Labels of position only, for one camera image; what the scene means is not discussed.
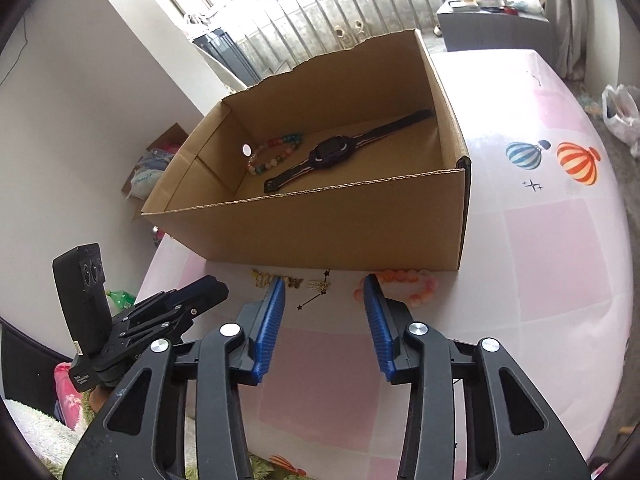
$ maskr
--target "pink table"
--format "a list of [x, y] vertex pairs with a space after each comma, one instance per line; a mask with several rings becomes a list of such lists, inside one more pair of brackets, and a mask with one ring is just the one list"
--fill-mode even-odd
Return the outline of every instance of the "pink table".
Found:
[[[535, 52], [434, 59], [473, 160], [472, 192], [460, 272], [436, 273], [436, 295], [414, 317], [449, 338], [500, 340], [588, 456], [616, 395], [633, 299], [626, 215], [607, 153]], [[469, 71], [483, 68], [502, 97], [468, 86]], [[138, 298], [215, 275], [230, 295], [188, 333], [200, 337], [262, 297], [251, 268], [206, 262], [166, 237]], [[322, 280], [324, 271], [260, 270], [305, 280]], [[251, 452], [285, 456], [318, 480], [397, 474], [409, 390], [389, 386], [378, 371], [364, 309], [353, 299], [364, 275], [332, 271], [327, 295], [302, 310], [314, 292], [306, 281], [288, 288], [271, 371], [241, 392]], [[390, 296], [406, 297], [392, 287]], [[457, 479], [466, 453], [460, 386]]]

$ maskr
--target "metal screw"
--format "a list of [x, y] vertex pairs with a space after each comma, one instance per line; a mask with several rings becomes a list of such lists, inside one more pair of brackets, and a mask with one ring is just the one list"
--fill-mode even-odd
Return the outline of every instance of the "metal screw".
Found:
[[409, 332], [414, 335], [425, 335], [429, 331], [428, 327], [424, 323], [411, 323], [409, 325]]
[[152, 352], [159, 354], [169, 348], [169, 342], [166, 339], [156, 339], [149, 345]]
[[488, 337], [486, 339], [482, 339], [482, 348], [487, 352], [497, 352], [500, 349], [500, 343], [495, 339]]
[[238, 325], [238, 323], [226, 323], [220, 327], [220, 333], [227, 337], [231, 337], [240, 333], [240, 325]]

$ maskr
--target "colorful beaded bracelet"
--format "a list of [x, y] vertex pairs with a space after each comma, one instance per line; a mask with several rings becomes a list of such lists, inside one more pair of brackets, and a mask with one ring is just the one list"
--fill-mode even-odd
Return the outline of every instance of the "colorful beaded bracelet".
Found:
[[[411, 308], [421, 306], [431, 300], [435, 291], [438, 288], [438, 280], [428, 270], [382, 270], [376, 272], [378, 282], [380, 285], [385, 283], [417, 283], [420, 285], [420, 290], [411, 294], [406, 303]], [[353, 291], [353, 299], [356, 301], [362, 301], [364, 286], [364, 278], [360, 280], [358, 288]]]
[[[276, 146], [280, 146], [281, 144], [289, 144], [289, 146], [287, 146], [287, 148], [282, 153], [276, 155], [269, 162], [261, 164], [260, 166], [254, 166], [256, 159], [261, 154], [263, 154], [269, 148], [275, 148]], [[258, 146], [258, 149], [252, 153], [252, 155], [249, 157], [246, 168], [252, 175], [263, 174], [265, 171], [270, 170], [271, 168], [275, 168], [285, 158], [291, 155], [291, 153], [297, 150], [300, 147], [300, 144], [302, 144], [302, 134], [289, 134], [282, 137], [269, 139], [264, 144]]]

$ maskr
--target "cardboard box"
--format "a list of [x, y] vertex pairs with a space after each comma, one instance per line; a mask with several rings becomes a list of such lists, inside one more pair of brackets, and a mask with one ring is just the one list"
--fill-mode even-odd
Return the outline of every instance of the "cardboard box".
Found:
[[[162, 134], [160, 137], [154, 140], [150, 145], [148, 145], [146, 147], [146, 150], [150, 152], [154, 148], [162, 148], [167, 144], [177, 144], [181, 146], [182, 144], [184, 144], [184, 141], [187, 140], [187, 137], [188, 135], [182, 129], [180, 124], [175, 123], [167, 131], [165, 131], [164, 134]], [[121, 191], [127, 196], [127, 198], [133, 201], [136, 205], [136, 209], [133, 213], [133, 218], [131, 219], [131, 221], [134, 221], [140, 218], [140, 215], [142, 214], [142, 206], [145, 205], [144, 200], [141, 200], [135, 196], [129, 196], [129, 193], [131, 192], [131, 179], [133, 178], [133, 175], [134, 173], [136, 173], [136, 170], [138, 168], [139, 166], [137, 164], [133, 167], [133, 170], [131, 170], [131, 173], [129, 173], [129, 176], [127, 177], [127, 181], [124, 183], [121, 189]]]
[[[422, 108], [437, 119], [265, 195], [267, 178], [305, 160], [321, 140], [353, 136]], [[255, 149], [294, 132], [305, 136], [299, 150], [263, 175], [248, 173], [243, 145]], [[406, 30], [315, 57], [223, 99], [174, 157], [143, 216], [209, 260], [455, 270], [470, 180], [453, 110], [422, 38]]]

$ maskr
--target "orange hot air balloon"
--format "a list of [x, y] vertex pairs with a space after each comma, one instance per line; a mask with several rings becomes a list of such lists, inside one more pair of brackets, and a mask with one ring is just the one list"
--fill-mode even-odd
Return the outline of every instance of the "orange hot air balloon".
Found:
[[596, 162], [600, 162], [600, 154], [595, 148], [588, 150], [572, 142], [558, 145], [558, 162], [574, 180], [592, 186], [598, 179]]
[[296, 475], [306, 476], [306, 471], [304, 469], [296, 469], [295, 467], [293, 467], [293, 464], [283, 456], [271, 455], [269, 457], [269, 462], [271, 462], [273, 465], [277, 465], [283, 469], [286, 469], [289, 472], [295, 473]]

